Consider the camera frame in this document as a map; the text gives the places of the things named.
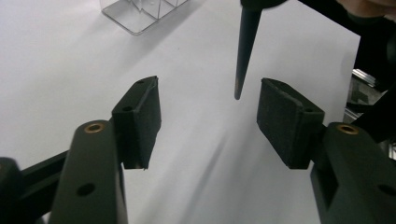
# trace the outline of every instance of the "hole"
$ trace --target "hole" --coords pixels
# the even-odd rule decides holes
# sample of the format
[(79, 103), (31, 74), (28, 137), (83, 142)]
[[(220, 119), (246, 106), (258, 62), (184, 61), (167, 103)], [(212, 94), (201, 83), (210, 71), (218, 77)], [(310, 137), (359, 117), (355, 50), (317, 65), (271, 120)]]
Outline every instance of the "hole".
[(390, 196), (396, 196), (396, 189), (388, 185), (378, 185), (378, 188), (383, 192)]
[(105, 128), (105, 125), (102, 123), (93, 123), (85, 127), (84, 131), (86, 133), (99, 133)]
[(89, 183), (89, 184), (79, 187), (77, 189), (77, 195), (80, 197), (85, 197), (85, 196), (92, 194), (94, 190), (95, 190), (95, 185)]
[(358, 129), (356, 129), (352, 126), (346, 125), (346, 124), (340, 124), (337, 126), (337, 128), (339, 131), (341, 131), (343, 133), (347, 133), (347, 134), (358, 134), (359, 133)]
[(122, 109), (122, 111), (125, 111), (125, 112), (131, 111), (131, 110), (132, 110), (132, 107), (131, 107), (131, 106), (125, 106), (125, 107)]

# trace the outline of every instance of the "black plastic part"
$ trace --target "black plastic part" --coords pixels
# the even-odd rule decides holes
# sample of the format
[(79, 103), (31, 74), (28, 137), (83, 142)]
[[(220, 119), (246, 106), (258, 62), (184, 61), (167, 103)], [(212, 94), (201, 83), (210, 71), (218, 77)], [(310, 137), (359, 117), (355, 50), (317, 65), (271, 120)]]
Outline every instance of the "black plastic part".
[(149, 168), (161, 128), (158, 78), (137, 81), (114, 107), (112, 116), (124, 168)]
[(23, 194), (23, 180), (17, 163), (0, 158), (0, 223), (13, 223), (12, 212)]
[(290, 169), (306, 169), (310, 140), (322, 127), (324, 112), (291, 86), (262, 79), (257, 123)]
[(396, 169), (368, 133), (332, 123), (323, 146), (334, 176), (311, 174), (321, 223), (396, 223)]
[(77, 128), (49, 223), (127, 223), (113, 125), (95, 120)]
[(261, 11), (242, 8), (234, 92), (234, 97), (236, 100), (241, 98), (241, 92), (248, 70), (248, 62), (250, 61), (250, 55), (251, 51), (253, 50), (254, 39), (256, 38), (261, 15)]
[(373, 105), (370, 111), (352, 123), (363, 128), (377, 143), (396, 136), (396, 116), (393, 109), (395, 99), (396, 84)]

